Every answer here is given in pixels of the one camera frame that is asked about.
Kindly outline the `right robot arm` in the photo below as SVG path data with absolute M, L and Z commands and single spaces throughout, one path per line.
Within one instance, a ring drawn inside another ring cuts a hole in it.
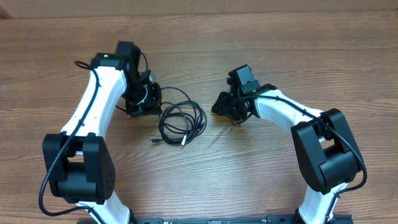
M 352 223 L 336 215 L 341 194 L 363 187 L 368 173 L 344 114 L 322 111 L 285 96 L 276 86 L 261 85 L 248 65 L 228 73 L 212 112 L 241 124 L 251 116 L 268 120 L 291 134 L 298 166 L 307 183 L 304 200 L 293 214 L 268 215 L 264 223 Z

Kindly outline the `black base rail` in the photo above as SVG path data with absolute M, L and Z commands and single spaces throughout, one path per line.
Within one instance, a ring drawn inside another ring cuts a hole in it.
M 137 218 L 138 224 L 291 224 L 299 223 L 294 215 L 268 215 L 254 218 L 193 218 L 193 219 L 169 219 L 161 218 Z

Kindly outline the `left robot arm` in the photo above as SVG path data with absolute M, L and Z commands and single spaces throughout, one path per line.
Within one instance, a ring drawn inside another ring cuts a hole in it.
M 160 86 L 134 42 L 119 41 L 116 51 L 98 53 L 90 63 L 86 90 L 70 120 L 57 134 L 47 134 L 42 151 L 47 173 L 39 190 L 42 213 L 50 217 L 86 211 L 95 223 L 135 223 L 116 191 L 116 169 L 106 147 L 106 132 L 120 98 L 132 117 L 160 114 Z

